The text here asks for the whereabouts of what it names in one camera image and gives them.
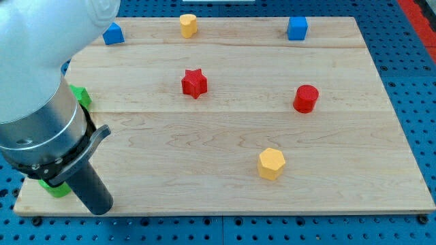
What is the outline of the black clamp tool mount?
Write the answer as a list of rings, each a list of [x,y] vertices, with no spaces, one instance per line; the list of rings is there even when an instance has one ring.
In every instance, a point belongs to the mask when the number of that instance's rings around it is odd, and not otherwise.
[[[37,165],[23,165],[13,162],[12,167],[28,175],[31,179],[42,180],[50,187],[58,187],[64,182],[83,178],[84,174],[74,177],[80,170],[93,168],[89,165],[89,159],[96,151],[102,140],[110,135],[108,125],[96,128],[87,109],[81,106],[86,121],[86,132],[80,141],[62,157],[48,163],[38,163]]]

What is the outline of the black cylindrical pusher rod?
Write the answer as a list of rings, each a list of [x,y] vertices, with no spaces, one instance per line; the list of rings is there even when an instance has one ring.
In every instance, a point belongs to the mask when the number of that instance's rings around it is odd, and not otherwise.
[[[66,183],[90,213],[102,215],[112,208],[112,195],[88,161]]]

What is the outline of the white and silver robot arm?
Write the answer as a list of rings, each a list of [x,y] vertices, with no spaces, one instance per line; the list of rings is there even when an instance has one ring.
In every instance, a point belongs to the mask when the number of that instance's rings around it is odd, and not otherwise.
[[[113,205],[89,162],[110,128],[95,126],[61,67],[108,29],[120,4],[1,2],[1,154],[30,178],[68,184],[95,215]]]

